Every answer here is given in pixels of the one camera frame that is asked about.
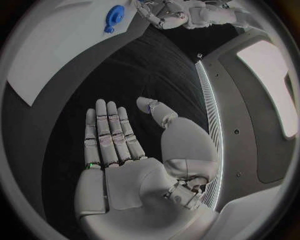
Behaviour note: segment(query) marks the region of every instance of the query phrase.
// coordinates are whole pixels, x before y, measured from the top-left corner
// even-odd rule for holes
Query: blue knob
[[[118,23],[122,22],[124,18],[125,8],[121,5],[116,5],[111,8],[106,16],[106,27],[104,32],[111,34],[115,31],[113,26],[117,25]]]

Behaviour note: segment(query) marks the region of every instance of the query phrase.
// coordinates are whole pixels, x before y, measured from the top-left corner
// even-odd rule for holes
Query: white panel
[[[125,7],[124,19],[115,26],[114,33],[105,33],[107,13],[115,5]],[[8,82],[31,106],[66,63],[93,45],[126,32],[135,14],[131,0],[57,1],[41,20],[22,33],[25,38],[16,49]],[[32,18],[28,20],[28,24],[33,22]]]
[[[298,132],[298,115],[285,83],[288,67],[279,49],[262,40],[238,52],[237,56],[254,72],[270,95],[285,137],[293,137]]]

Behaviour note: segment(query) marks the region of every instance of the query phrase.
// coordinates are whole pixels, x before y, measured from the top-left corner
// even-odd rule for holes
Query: black floor
[[[84,169],[85,114],[88,108],[94,108],[97,99],[124,106],[146,155],[158,160],[161,159],[163,130],[149,115],[138,110],[137,97],[157,99],[180,116],[208,129],[195,69],[197,53],[208,54],[237,33],[229,25],[199,29],[194,33],[198,36],[185,35],[186,30],[179,28],[166,32],[166,37],[149,27],[142,37],[95,69],[67,102],[49,139],[42,172],[46,218],[66,237],[87,239],[76,222],[73,205],[76,184]],[[205,37],[205,44],[199,41],[199,35]]]

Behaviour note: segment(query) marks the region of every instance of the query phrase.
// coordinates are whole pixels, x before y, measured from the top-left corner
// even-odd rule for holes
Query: blue plastic part
[[[124,14],[125,14],[125,8],[123,6],[116,5],[112,7],[106,16],[106,26],[104,32],[108,34],[112,34],[115,31],[113,26],[122,22],[124,18]]]

